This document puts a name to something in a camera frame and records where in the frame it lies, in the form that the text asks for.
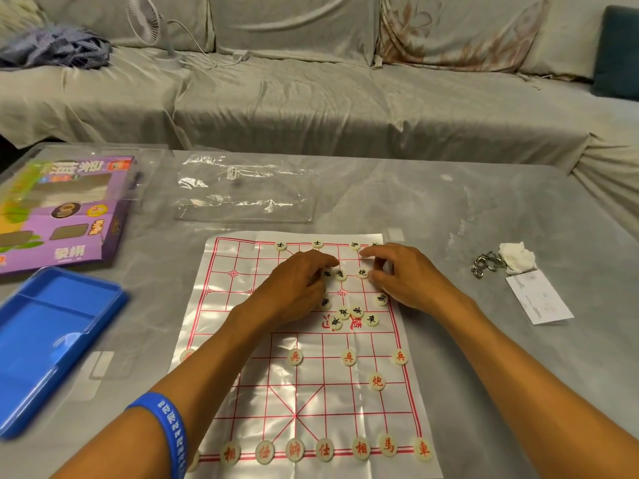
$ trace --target purple box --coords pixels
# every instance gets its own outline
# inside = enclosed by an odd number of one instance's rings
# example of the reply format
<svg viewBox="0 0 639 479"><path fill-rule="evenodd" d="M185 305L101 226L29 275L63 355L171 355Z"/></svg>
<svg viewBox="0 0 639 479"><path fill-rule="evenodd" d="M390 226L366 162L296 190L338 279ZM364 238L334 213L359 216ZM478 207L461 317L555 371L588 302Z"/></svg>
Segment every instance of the purple box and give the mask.
<svg viewBox="0 0 639 479"><path fill-rule="evenodd" d="M132 156L28 162L0 202L0 274L110 260L135 176Z"/></svg>

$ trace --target hand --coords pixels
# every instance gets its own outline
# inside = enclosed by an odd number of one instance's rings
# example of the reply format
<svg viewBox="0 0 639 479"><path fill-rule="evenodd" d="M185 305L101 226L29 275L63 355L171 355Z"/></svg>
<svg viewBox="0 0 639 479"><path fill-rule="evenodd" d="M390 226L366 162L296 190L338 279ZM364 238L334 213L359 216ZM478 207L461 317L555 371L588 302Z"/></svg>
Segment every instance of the hand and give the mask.
<svg viewBox="0 0 639 479"><path fill-rule="evenodd" d="M336 267L338 259L318 250L297 252L280 265L246 300L260 314L267 311L270 328L307 315L320 302L326 290L320 272Z"/></svg>
<svg viewBox="0 0 639 479"><path fill-rule="evenodd" d="M466 298L440 273L433 263L414 247L388 243L371 245L360 251L362 257L375 257L368 279L400 303L437 317L450 299ZM381 268L389 260L392 274Z"/></svg>

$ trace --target paper receipt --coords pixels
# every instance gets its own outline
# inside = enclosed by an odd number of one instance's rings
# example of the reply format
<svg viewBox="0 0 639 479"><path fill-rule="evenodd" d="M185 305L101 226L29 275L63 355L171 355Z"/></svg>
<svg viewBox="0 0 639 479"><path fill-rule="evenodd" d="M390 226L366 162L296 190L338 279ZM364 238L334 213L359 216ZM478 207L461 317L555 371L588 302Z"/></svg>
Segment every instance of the paper receipt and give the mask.
<svg viewBox="0 0 639 479"><path fill-rule="evenodd" d="M574 317L542 271L526 272L506 280L532 324Z"/></svg>

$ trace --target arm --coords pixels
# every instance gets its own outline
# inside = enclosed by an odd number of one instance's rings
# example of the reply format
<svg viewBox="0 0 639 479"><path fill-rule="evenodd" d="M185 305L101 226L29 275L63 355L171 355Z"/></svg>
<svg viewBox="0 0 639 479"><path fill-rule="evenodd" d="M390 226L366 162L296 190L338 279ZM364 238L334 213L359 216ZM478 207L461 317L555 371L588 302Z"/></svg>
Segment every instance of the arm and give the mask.
<svg viewBox="0 0 639 479"><path fill-rule="evenodd" d="M324 294L319 270L338 264L335 257L317 250L289 257L229 313L216 334L151 388L180 411L187 431L188 464L261 339L311 311ZM162 427L149 411L134 407L108 424L52 478L159 479L169 478L170 471Z"/></svg>
<svg viewBox="0 0 639 479"><path fill-rule="evenodd" d="M639 441L504 335L419 250L386 244L361 254L376 257L369 279L377 287L450 332L542 476L639 475ZM393 274L382 272L386 260Z"/></svg>

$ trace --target paper chessboard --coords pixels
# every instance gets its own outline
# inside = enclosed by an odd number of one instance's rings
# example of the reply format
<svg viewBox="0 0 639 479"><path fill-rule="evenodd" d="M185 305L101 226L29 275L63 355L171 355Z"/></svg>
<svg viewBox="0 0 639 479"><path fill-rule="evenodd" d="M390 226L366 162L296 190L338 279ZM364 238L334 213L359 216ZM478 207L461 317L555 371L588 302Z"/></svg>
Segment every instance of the paper chessboard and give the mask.
<svg viewBox="0 0 639 479"><path fill-rule="evenodd" d="M347 279L326 278L330 309L316 310L284 329L270 333L242 369L226 400L199 446L196 477L335 478L349 479L432 479L443 477L433 446L431 429L415 377L413 362L397 304L391 299L379 306L379 291L366 279L357 277L361 268L372 268L350 248L382 243L379 234L306 235L276 232L237 232L211 238L206 243L193 293L173 355L171 369L180 357L202 345L222 325L234 306L248 298L280 262L297 251L323 243L322 252L337 257ZM285 242L279 251L276 242ZM361 307L362 319L348 319L334 331L330 322L341 307ZM366 314L379 320L366 324ZM299 349L303 361L293 366L288 355ZM351 349L356 363L346 366L342 352ZM401 349L407 357L403 366L392 355ZM369 384L372 374L385 379L385 387L375 391ZM393 438L396 455L382 454L379 435ZM303 458L292 462L286 444L296 437L304 444ZM353 440L366 437L370 457L353 455ZM416 437L429 447L430 460L419 460L413 450ZM316 444L328 438L334 457L321 462ZM229 441L241 448L237 464L221 460ZM274 459L266 466L256 460L257 445L274 444Z"/></svg>

